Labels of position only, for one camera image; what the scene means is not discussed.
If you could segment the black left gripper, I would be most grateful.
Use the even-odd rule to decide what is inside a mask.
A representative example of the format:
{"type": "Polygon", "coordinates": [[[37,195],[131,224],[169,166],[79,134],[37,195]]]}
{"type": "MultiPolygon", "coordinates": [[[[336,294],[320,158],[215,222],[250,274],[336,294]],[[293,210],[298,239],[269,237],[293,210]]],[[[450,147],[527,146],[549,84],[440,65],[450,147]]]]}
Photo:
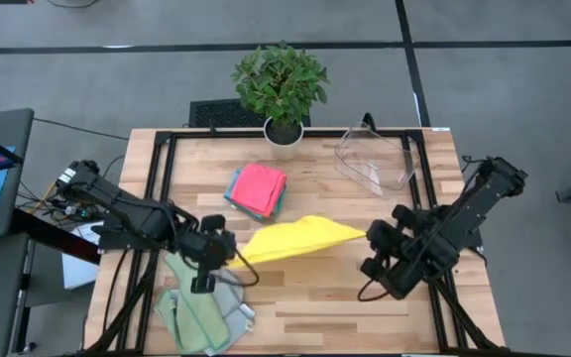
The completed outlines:
{"type": "Polygon", "coordinates": [[[191,279],[190,291],[193,294],[214,292],[215,277],[208,272],[216,269],[216,256],[213,253],[212,243],[216,231],[224,230],[225,224],[226,218],[221,214],[203,216],[200,228],[197,229],[177,222],[171,224],[172,238],[169,241],[169,250],[178,253],[189,268],[198,271],[191,279]]]}

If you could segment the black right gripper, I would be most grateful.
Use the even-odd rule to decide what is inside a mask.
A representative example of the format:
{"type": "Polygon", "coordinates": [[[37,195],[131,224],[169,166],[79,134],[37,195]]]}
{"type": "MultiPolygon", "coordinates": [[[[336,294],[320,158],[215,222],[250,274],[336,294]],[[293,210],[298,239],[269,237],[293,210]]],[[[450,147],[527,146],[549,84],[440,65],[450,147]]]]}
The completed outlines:
{"type": "MultiPolygon", "coordinates": [[[[417,216],[404,205],[397,205],[392,213],[397,229],[413,229],[417,216]]],[[[388,260],[366,258],[360,271],[371,281],[384,283],[384,288],[395,299],[404,299],[422,280],[441,278],[455,266],[460,249],[440,234],[417,239],[404,234],[394,243],[392,256],[397,261],[388,269],[388,260]]]]}

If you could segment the grey microfiber towel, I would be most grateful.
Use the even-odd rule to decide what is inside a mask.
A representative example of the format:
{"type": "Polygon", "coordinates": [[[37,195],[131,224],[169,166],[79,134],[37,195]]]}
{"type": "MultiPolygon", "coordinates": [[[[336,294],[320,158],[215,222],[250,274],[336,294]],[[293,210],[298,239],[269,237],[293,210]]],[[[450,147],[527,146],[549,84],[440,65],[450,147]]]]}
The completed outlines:
{"type": "Polygon", "coordinates": [[[227,340],[220,346],[212,346],[204,350],[208,356],[222,354],[230,349],[246,333],[254,329],[255,312],[244,303],[244,288],[241,280],[230,270],[217,272],[231,283],[218,282],[212,293],[228,330],[227,340]]]}

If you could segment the pale green microfiber towel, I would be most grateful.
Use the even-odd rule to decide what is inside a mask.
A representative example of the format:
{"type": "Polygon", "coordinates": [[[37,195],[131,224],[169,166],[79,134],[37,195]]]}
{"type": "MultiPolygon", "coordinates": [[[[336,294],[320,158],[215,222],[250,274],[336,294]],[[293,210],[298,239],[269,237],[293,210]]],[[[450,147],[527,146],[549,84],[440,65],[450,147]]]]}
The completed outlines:
{"type": "Polygon", "coordinates": [[[178,287],[162,293],[155,304],[155,312],[171,335],[175,350],[181,354],[215,355],[229,341],[230,331],[212,293],[194,294],[191,291],[196,271],[179,254],[166,254],[164,261],[178,287]]]}

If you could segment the turquoise microfiber towel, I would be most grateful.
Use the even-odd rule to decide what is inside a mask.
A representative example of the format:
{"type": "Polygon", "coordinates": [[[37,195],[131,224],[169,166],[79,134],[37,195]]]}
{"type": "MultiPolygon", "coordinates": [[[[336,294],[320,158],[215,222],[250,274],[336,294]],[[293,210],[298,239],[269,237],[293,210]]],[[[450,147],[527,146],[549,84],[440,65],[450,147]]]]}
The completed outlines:
{"type": "Polygon", "coordinates": [[[233,204],[231,204],[231,205],[232,205],[232,207],[235,208],[236,210],[238,210],[238,211],[240,211],[240,212],[242,212],[242,213],[248,215],[249,217],[251,217],[252,219],[254,219],[254,220],[258,221],[258,222],[272,222],[272,221],[275,221],[275,220],[276,220],[276,219],[274,219],[274,220],[267,220],[265,216],[262,216],[262,215],[259,214],[259,213],[256,213],[256,212],[254,212],[254,211],[251,211],[251,210],[249,210],[248,208],[246,208],[246,207],[244,207],[243,205],[240,205],[240,204],[238,204],[238,203],[237,203],[237,205],[233,205],[233,204]]]}

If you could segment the light blue microfiber towel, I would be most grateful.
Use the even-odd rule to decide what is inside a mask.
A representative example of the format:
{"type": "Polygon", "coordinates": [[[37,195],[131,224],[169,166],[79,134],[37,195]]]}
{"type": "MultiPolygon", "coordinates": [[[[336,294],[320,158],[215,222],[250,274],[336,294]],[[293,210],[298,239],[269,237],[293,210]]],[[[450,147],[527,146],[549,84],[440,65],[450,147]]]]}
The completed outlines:
{"type": "Polygon", "coordinates": [[[238,176],[239,176],[240,173],[241,173],[241,169],[236,169],[236,170],[233,172],[231,181],[230,181],[230,183],[228,184],[228,186],[227,186],[227,188],[226,188],[226,190],[225,190],[225,192],[224,192],[224,194],[223,194],[224,199],[227,200],[228,202],[230,202],[230,203],[233,204],[233,205],[237,205],[237,202],[232,198],[232,190],[233,190],[233,188],[234,188],[234,186],[235,186],[235,183],[237,182],[237,179],[238,179],[238,176]]]}

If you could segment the pink microfiber towel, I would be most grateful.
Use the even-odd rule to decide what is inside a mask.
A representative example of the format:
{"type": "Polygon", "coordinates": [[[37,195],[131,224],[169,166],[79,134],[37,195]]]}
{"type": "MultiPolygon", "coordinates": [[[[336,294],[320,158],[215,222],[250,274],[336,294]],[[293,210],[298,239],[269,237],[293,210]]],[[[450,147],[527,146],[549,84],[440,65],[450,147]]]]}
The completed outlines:
{"type": "Polygon", "coordinates": [[[250,211],[269,218],[277,205],[286,175],[260,164],[247,164],[238,174],[230,198],[250,211]]]}

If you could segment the yellow microfiber towel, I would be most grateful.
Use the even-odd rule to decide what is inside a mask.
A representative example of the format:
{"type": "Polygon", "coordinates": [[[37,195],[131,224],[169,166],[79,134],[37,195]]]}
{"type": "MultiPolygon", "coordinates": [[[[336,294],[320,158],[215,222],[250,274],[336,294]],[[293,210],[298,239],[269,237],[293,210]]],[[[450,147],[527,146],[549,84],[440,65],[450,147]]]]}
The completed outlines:
{"type": "Polygon", "coordinates": [[[228,267],[267,263],[288,257],[312,253],[363,238],[366,232],[321,216],[307,215],[295,222],[276,223],[255,232],[244,246],[241,256],[228,267]]]}

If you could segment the clear plastic bin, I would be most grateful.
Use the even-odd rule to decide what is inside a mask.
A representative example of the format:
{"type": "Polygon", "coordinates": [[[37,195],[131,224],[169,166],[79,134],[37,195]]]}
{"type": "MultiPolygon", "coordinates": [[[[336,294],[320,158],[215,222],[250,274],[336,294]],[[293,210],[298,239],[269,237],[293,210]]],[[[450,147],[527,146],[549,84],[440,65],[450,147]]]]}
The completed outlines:
{"type": "Polygon", "coordinates": [[[418,164],[408,138],[383,137],[362,124],[343,135],[334,154],[337,172],[385,199],[407,187],[418,164]]]}

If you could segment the white paper sheet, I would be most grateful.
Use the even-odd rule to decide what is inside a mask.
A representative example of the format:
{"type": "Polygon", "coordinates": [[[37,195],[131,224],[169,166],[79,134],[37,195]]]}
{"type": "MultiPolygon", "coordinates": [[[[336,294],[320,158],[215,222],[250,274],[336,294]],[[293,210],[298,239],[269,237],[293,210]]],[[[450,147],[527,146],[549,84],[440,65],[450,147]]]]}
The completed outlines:
{"type": "MultiPolygon", "coordinates": [[[[100,226],[102,221],[76,225],[71,233],[90,243],[98,244],[100,236],[92,230],[92,227],[100,226]]],[[[61,254],[63,287],[73,290],[96,280],[98,266],[65,253],[61,254]]]]}

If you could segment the white plant pot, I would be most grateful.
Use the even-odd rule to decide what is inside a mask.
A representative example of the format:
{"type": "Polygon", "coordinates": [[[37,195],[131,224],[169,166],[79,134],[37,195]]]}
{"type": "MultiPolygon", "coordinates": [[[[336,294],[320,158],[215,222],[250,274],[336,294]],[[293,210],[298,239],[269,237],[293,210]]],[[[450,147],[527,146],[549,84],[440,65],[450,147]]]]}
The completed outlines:
{"type": "Polygon", "coordinates": [[[294,126],[277,124],[272,117],[266,119],[263,135],[271,148],[275,160],[287,161],[294,158],[304,136],[302,123],[294,126]]]}

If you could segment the black floor vent grate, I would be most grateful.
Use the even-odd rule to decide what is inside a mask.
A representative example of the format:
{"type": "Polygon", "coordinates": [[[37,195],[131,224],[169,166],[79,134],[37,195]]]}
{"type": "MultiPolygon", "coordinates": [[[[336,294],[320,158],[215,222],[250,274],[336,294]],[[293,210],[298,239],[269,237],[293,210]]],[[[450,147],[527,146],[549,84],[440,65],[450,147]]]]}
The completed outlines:
{"type": "Polygon", "coordinates": [[[265,118],[245,109],[239,99],[191,101],[190,128],[262,128],[265,118]]]}

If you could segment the green leafy plant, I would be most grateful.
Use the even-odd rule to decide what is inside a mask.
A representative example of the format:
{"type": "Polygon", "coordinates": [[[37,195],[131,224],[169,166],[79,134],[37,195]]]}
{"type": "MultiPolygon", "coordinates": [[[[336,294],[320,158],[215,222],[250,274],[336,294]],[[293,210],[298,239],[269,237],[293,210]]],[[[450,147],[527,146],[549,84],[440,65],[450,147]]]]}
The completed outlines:
{"type": "Polygon", "coordinates": [[[286,43],[257,47],[234,65],[231,80],[242,107],[282,127],[297,126],[315,102],[325,104],[328,69],[286,43]]]}

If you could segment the black aluminium table frame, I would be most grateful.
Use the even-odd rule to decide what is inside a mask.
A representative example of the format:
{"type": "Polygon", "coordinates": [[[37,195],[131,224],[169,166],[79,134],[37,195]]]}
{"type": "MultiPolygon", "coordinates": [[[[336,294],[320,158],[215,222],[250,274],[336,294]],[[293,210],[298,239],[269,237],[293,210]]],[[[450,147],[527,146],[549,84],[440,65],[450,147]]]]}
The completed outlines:
{"type": "MultiPolygon", "coordinates": [[[[173,144],[157,143],[152,129],[130,135],[119,186],[134,195],[166,197],[194,216],[221,214],[244,246],[260,223],[223,197],[235,170],[258,163],[285,173],[279,221],[322,216],[364,230],[390,219],[399,204],[428,207],[453,202],[463,178],[450,133],[403,130],[378,163],[383,178],[403,169],[413,176],[401,189],[379,197],[345,176],[335,148],[340,128],[308,131],[290,160],[274,157],[257,128],[224,130],[217,136],[181,129],[173,144]]],[[[432,353],[441,343],[469,343],[442,297],[419,284],[405,299],[387,296],[360,271],[372,254],[365,239],[305,255],[241,269],[245,301],[255,325],[232,346],[241,356],[432,353]]]]}

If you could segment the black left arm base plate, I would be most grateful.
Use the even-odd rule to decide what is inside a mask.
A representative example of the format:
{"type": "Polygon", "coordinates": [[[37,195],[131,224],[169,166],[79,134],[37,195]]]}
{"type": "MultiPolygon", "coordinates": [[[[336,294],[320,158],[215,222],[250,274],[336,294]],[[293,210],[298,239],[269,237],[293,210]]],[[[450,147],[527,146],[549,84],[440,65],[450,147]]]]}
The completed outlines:
{"type": "Polygon", "coordinates": [[[153,237],[142,231],[128,228],[112,217],[106,218],[102,224],[92,226],[91,230],[99,236],[98,247],[102,250],[157,250],[163,248],[163,244],[153,237]]]}

